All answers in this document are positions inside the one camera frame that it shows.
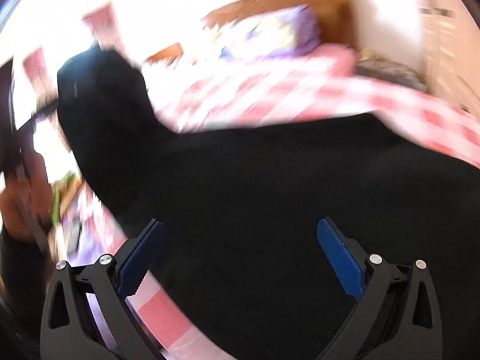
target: black fabric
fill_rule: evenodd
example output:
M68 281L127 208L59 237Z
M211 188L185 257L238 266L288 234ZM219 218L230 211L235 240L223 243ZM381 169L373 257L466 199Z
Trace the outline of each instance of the black fabric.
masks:
M87 182L129 237L151 218L165 224L153 274L237 359L314 359L350 312L315 236L326 215L368 253L424 259L445 358L469 340L480 314L478 169L368 114L176 135L153 121L141 74L114 51L70 59L58 91Z
M40 359L40 323L46 292L48 259L35 243L0 234L1 277L5 286L0 299L1 359Z

